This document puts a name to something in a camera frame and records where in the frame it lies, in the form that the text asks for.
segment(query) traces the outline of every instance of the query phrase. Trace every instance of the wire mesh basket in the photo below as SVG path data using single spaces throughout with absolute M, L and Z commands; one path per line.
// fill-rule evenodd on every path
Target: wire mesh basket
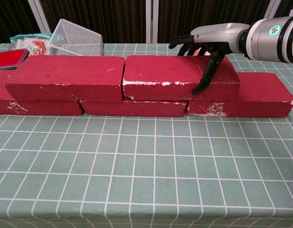
M 102 36 L 85 27 L 60 19 L 49 41 L 51 55 L 101 56 Z

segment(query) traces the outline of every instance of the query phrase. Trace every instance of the red brick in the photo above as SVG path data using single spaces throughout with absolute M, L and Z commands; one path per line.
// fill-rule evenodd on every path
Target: red brick
M 122 57 L 31 56 L 6 88 L 22 101 L 121 102 Z
M 241 87 L 235 101 L 189 101 L 187 114 L 226 117 L 286 117 L 293 96 L 275 74 L 238 73 Z
M 78 101 L 17 101 L 4 86 L 13 70 L 0 71 L 0 114 L 9 115 L 82 115 Z
M 133 115 L 181 117 L 185 114 L 186 101 L 132 101 L 128 98 L 121 103 L 96 103 L 80 101 L 86 113 L 91 115 Z
M 198 85 L 209 56 L 129 56 L 123 77 L 124 95 L 136 101 L 233 100 L 240 82 L 225 57 L 209 87 L 198 95 Z

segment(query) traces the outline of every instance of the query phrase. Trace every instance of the green grid tablecloth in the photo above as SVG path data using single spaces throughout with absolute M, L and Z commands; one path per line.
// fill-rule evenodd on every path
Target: green grid tablecloth
M 104 55 L 178 50 L 106 44 Z M 293 94 L 293 65 L 228 57 L 239 72 L 276 73 Z M 293 227 L 293 110 L 277 119 L 0 115 L 0 228 L 11 227 Z

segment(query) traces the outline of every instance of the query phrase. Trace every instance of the plastic bag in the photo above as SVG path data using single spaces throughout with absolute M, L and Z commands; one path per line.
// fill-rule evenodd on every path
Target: plastic bag
M 9 50 L 26 48 L 29 55 L 49 55 L 48 43 L 50 33 L 35 33 L 10 37 Z

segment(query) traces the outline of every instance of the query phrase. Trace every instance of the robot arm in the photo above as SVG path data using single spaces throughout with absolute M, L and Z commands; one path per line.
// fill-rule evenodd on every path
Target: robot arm
M 225 54 L 240 53 L 260 61 L 293 63 L 293 16 L 263 19 L 252 25 L 226 23 L 197 27 L 189 35 L 177 37 L 169 48 L 183 44 L 178 55 L 198 55 L 206 51 L 210 59 L 203 77 L 192 94 L 204 91 L 211 83 Z

